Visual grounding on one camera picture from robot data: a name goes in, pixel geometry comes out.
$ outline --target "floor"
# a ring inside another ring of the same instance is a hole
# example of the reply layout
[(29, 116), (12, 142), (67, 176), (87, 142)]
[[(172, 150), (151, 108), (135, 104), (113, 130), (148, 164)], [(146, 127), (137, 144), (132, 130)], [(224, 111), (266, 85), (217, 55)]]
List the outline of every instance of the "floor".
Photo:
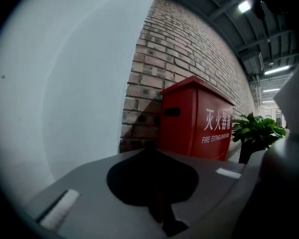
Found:
[(238, 163), (238, 161), (239, 161), (239, 156), (240, 156), (240, 149), (238, 149), (238, 150), (236, 151), (236, 153), (235, 153), (234, 155), (232, 155), (232, 156), (230, 157), (230, 159), (228, 159), (228, 161)]

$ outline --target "potted plant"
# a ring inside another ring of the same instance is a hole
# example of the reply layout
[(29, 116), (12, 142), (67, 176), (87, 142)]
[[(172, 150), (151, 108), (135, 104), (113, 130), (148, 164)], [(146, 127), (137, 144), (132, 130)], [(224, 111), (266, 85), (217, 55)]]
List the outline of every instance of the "potted plant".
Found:
[(241, 140), (239, 163), (247, 164), (252, 153), (269, 148), (277, 139), (286, 135), (281, 126), (276, 126), (273, 119), (264, 119), (262, 116), (254, 117), (240, 115), (244, 119), (233, 119), (233, 141)]

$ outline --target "brick wall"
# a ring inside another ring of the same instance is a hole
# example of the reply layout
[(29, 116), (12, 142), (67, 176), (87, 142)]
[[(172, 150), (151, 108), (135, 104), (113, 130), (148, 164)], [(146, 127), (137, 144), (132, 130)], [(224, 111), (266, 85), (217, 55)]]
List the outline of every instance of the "brick wall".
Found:
[(155, 0), (138, 39), (123, 110), (120, 152), (157, 139), (159, 92), (192, 75), (235, 101), (234, 117), (254, 110), (245, 74), (225, 41), (199, 16)]

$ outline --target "red box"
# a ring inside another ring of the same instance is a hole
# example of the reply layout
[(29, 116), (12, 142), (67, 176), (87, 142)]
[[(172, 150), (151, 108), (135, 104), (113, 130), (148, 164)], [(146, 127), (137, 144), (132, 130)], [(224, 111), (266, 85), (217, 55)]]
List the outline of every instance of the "red box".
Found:
[(160, 94), (163, 99), (157, 147), (225, 160), (231, 139), (233, 102), (195, 76)]

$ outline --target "ceiling light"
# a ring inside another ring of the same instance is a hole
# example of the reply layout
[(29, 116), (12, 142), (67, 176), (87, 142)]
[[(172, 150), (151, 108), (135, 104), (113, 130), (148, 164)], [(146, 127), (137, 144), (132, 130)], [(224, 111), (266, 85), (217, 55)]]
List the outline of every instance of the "ceiling light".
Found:
[(251, 6), (248, 1), (244, 1), (240, 5), (238, 5), (238, 8), (241, 11), (241, 13), (244, 13), (248, 11), (251, 8)]
[(277, 91), (277, 90), (280, 90), (280, 89), (264, 90), (264, 92)]
[(274, 70), (267, 71), (267, 72), (265, 72), (265, 75), (273, 74), (273, 73), (280, 72), (280, 71), (283, 71), (283, 70), (287, 70), (289, 68), (290, 68), (290, 66), (283, 66), (283, 67), (280, 67), (280, 68), (277, 68), (277, 69), (274, 69)]

